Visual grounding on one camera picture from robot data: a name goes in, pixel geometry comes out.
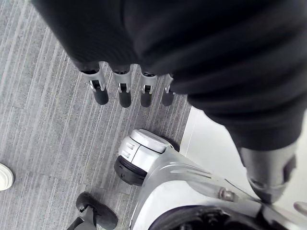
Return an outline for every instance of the silver metal bracket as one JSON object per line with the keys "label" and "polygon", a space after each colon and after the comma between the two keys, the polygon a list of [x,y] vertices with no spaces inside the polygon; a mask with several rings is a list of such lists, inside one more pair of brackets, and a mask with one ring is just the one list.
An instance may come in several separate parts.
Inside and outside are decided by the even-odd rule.
{"label": "silver metal bracket", "polygon": [[102,71],[102,66],[99,63],[99,71],[94,74],[82,73],[85,82],[91,87],[91,89],[96,92],[96,88],[93,84],[93,81],[98,81],[101,91],[104,91],[106,88],[106,79]]}
{"label": "silver metal bracket", "polygon": [[165,92],[166,93],[169,93],[169,89],[170,89],[170,87],[171,87],[171,83],[172,83],[172,81],[173,81],[174,79],[171,77],[171,75],[170,74],[167,74],[167,76],[166,76],[166,81],[165,81],[165,85],[166,85],[166,87],[165,87]]}
{"label": "silver metal bracket", "polygon": [[158,76],[145,76],[141,73],[141,92],[145,93],[146,86],[150,87],[149,94],[153,94],[156,83],[157,83]]}
{"label": "silver metal bracket", "polygon": [[118,74],[113,72],[114,80],[116,85],[118,86],[118,91],[122,92],[121,84],[126,84],[126,92],[130,92],[131,90],[131,75],[132,71],[130,70],[125,74]]}

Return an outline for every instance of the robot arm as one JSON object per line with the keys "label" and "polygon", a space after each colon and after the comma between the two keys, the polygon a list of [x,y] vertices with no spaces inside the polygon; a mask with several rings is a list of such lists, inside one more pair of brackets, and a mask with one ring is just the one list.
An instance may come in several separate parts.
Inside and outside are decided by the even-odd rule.
{"label": "robot arm", "polygon": [[302,217],[251,197],[146,130],[125,137],[118,153],[118,176],[142,184],[131,230],[306,229]]}
{"label": "robot arm", "polygon": [[256,194],[281,196],[307,102],[306,1],[32,2],[81,71],[173,73],[171,91],[228,129]]}

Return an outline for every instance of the black fabric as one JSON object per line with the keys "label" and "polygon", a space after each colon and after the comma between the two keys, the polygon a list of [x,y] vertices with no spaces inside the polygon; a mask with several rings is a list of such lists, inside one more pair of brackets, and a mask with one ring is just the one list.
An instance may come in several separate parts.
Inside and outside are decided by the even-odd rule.
{"label": "black fabric", "polygon": [[282,148],[301,132],[307,1],[32,2],[75,62],[173,73],[171,90],[225,125],[238,148]]}
{"label": "black fabric", "polygon": [[262,219],[227,208],[181,206],[160,215],[149,230],[273,230]]}

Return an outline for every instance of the metal bolt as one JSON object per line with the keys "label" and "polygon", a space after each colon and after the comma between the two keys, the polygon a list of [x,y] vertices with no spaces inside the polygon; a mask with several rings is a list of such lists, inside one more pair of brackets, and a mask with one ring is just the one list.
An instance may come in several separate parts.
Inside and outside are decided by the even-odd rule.
{"label": "metal bolt", "polygon": [[219,192],[219,199],[234,202],[236,194],[222,188]]}

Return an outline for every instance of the white floor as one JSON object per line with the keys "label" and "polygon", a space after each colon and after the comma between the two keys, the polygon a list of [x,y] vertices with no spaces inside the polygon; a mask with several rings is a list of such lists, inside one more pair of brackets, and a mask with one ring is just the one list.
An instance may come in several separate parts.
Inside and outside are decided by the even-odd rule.
{"label": "white floor", "polygon": [[[297,170],[283,197],[275,203],[296,212],[295,201],[307,202],[307,113],[303,133],[298,142]],[[246,178],[239,154],[224,126],[209,119],[203,111],[192,108],[180,146],[180,153],[207,169],[224,177],[251,195],[253,193]]]}

